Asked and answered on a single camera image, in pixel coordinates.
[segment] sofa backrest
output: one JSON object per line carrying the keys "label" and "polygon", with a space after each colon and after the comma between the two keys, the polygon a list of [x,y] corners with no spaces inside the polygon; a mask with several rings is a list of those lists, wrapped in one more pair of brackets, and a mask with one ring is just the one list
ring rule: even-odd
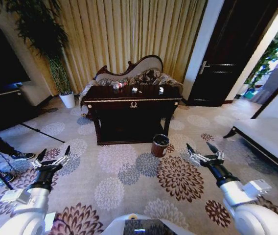
{"label": "sofa backrest", "polygon": [[107,66],[103,66],[95,76],[95,80],[98,82],[103,78],[107,78],[110,80],[119,81],[125,77],[132,78],[139,73],[152,68],[157,68],[160,71],[163,71],[163,63],[160,57],[157,55],[147,55],[141,58],[137,63],[133,64],[130,61],[128,62],[129,66],[127,70],[123,73],[117,74],[112,73],[107,70]]}

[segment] beige curtain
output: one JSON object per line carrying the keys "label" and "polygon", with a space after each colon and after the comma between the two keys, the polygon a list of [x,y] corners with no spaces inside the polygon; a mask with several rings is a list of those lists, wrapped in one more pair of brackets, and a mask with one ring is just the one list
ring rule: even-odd
{"label": "beige curtain", "polygon": [[149,54],[160,56],[164,72],[183,82],[205,3],[60,0],[60,23],[69,37],[64,62],[74,92],[81,92],[102,66],[124,72],[129,60]]}

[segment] bamboo plant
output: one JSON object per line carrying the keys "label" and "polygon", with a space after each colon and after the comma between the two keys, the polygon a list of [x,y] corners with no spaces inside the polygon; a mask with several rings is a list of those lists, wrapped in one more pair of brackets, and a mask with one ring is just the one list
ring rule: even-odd
{"label": "bamboo plant", "polygon": [[0,0],[9,13],[16,13],[18,36],[45,56],[60,95],[72,93],[67,73],[61,62],[62,48],[68,42],[63,26],[55,21],[60,12],[58,0]]}

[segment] dark wooden door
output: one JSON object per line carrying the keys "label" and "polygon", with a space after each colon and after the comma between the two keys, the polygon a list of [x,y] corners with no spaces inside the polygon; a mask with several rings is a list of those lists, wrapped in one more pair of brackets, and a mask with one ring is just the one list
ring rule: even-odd
{"label": "dark wooden door", "polygon": [[188,104],[223,104],[277,12],[278,0],[225,0]]}

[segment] brown waste bin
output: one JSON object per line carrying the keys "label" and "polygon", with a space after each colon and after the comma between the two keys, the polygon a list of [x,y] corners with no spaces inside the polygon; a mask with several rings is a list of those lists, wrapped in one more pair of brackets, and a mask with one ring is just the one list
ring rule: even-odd
{"label": "brown waste bin", "polygon": [[151,153],[157,158],[165,156],[167,147],[169,145],[169,138],[163,134],[157,134],[153,138]]}

